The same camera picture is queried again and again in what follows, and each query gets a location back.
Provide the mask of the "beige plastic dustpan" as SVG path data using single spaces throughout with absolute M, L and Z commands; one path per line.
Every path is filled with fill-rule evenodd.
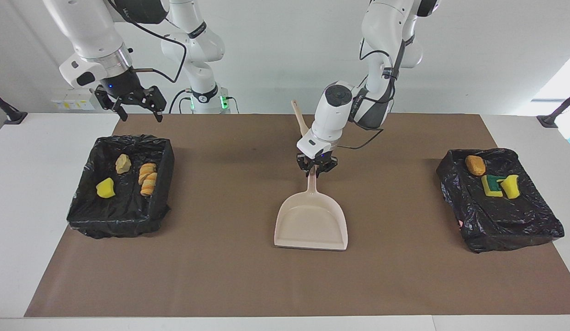
M 317 171 L 311 169 L 306 190 L 285 199 L 279 208 L 274 245 L 287 249 L 345 251 L 346 219 L 335 199 L 317 190 Z

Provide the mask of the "yellow notched sponge piece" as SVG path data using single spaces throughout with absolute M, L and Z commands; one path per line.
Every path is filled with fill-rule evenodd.
M 508 199 L 516 199 L 520 197 L 520 189 L 518 186 L 519 175 L 509 175 L 499 182 L 500 187 L 506 194 Z

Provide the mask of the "black stand foot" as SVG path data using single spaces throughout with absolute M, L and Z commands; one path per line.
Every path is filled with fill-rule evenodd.
M 16 107 L 10 105 L 8 102 L 0 97 L 0 109 L 5 113 L 5 125 L 18 125 L 27 117 L 28 112 L 19 111 Z
M 570 107 L 570 97 L 562 101 L 562 103 L 548 115 L 538 115 L 535 118 L 544 128 L 558 128 L 555 123 L 556 118 L 564 113 Z

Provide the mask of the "black bag-lined bin pink tag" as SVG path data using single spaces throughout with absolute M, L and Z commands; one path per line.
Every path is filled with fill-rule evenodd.
M 481 177 L 468 171 L 465 158 L 482 157 L 485 175 L 519 175 L 520 197 L 487 197 Z M 563 224 L 512 149 L 450 149 L 436 174 L 444 200 L 452 209 L 468 249 L 474 253 L 508 251 L 543 245 L 564 237 Z

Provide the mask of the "brown table mat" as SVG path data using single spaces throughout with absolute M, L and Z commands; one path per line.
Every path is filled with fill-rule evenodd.
M 318 190 L 342 207 L 346 251 L 274 246 L 282 202 L 306 188 L 292 115 L 130 115 L 118 135 L 168 138 L 161 229 L 92 239 L 65 230 L 25 316 L 570 314 L 553 244 L 475 254 L 444 201 L 449 149 L 493 148 L 478 115 L 391 114 L 338 153 Z

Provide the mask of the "beige hand brush black bristles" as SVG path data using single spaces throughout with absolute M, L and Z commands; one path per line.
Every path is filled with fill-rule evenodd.
M 297 119 L 300 134 L 303 137 L 308 132 L 309 128 L 305 122 L 301 109 L 296 100 L 291 101 L 291 107 L 293 108 L 294 115 Z

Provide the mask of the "white wall socket box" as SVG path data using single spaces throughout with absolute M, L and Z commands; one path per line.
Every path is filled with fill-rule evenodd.
M 91 89 L 58 90 L 51 95 L 50 101 L 57 110 L 95 111 L 100 109 Z

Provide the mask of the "green and yellow sponge piece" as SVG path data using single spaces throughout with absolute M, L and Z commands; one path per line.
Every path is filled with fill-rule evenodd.
M 507 177 L 505 176 L 495 176 L 495 175 L 483 175 L 481 176 L 482 185 L 484 193 L 487 197 L 503 197 L 503 191 L 500 183 L 503 182 Z

